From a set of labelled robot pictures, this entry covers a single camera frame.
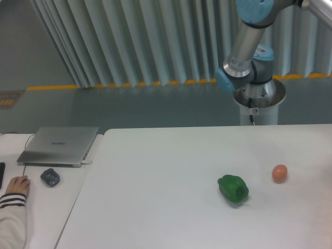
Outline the person's hand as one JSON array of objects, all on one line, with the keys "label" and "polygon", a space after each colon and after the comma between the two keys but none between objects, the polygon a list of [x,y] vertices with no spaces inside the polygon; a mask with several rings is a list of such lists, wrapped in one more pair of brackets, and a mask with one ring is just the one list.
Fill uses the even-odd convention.
[{"label": "person's hand", "polygon": [[30,183],[31,181],[26,175],[14,177],[10,180],[5,194],[21,194],[27,197],[30,191]]}]

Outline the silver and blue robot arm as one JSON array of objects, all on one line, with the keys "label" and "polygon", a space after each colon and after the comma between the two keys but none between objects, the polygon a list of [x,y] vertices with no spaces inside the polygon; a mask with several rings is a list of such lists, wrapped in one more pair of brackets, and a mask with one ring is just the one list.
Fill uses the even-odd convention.
[{"label": "silver and blue robot arm", "polygon": [[259,59],[264,65],[260,70],[254,62],[254,53],[266,28],[271,26],[279,12],[296,5],[308,10],[331,28],[331,1],[236,1],[241,18],[240,30],[232,51],[221,68],[215,70],[218,86],[233,93],[246,84],[263,85],[271,81],[273,56]]}]

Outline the white striped sleeve forearm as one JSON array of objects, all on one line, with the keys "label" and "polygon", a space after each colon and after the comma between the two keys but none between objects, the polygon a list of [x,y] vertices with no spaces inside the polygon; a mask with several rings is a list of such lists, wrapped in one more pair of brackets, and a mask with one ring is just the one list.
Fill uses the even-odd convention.
[{"label": "white striped sleeve forearm", "polygon": [[26,195],[1,197],[1,248],[24,248],[26,242]]}]

